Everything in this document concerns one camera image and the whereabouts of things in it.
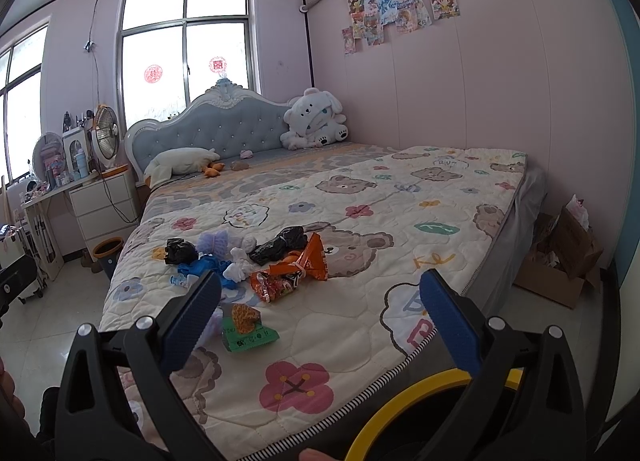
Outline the person right hand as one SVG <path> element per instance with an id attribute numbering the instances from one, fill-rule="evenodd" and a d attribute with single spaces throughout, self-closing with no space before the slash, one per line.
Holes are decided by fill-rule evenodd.
<path id="1" fill-rule="evenodd" d="M 336 461 L 330 455 L 314 449 L 304 449 L 298 456 L 299 461 Z"/>

